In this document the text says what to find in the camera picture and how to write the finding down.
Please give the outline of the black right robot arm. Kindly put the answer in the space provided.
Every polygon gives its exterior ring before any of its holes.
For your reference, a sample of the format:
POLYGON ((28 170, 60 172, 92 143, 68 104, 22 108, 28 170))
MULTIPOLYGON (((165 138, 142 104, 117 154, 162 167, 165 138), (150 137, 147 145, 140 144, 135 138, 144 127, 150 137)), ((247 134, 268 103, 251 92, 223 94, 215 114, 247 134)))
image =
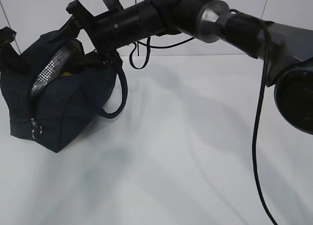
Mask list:
POLYGON ((313 132, 313 32, 265 21, 221 0, 144 0, 123 8, 103 0, 107 12, 92 15, 79 1, 53 40, 84 30, 95 48, 108 52, 152 36, 187 34, 205 43, 223 40, 266 65, 263 83, 274 86, 280 114, 295 128, 313 132))

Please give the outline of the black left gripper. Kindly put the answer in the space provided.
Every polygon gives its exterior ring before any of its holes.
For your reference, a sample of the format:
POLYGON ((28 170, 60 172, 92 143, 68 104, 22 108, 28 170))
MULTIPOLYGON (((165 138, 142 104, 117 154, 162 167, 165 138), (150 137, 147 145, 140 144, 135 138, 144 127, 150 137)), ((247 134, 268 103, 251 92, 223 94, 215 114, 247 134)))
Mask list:
POLYGON ((2 72, 15 71, 29 73, 29 64, 12 47, 16 39, 16 31, 8 26, 0 30, 0 49, 2 50, 2 72))

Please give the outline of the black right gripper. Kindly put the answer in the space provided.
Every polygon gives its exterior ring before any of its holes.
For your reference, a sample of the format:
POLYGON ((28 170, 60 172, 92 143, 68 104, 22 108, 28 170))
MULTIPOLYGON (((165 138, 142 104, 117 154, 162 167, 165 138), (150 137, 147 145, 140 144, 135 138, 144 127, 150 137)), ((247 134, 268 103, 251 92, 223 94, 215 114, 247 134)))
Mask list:
POLYGON ((72 17, 49 38, 48 42, 77 39, 82 27, 97 49, 93 51, 92 68, 94 69, 109 65, 122 69, 122 59, 115 49, 157 33, 157 11, 150 0, 97 16, 93 16, 80 1, 75 0, 68 4, 67 12, 72 17))

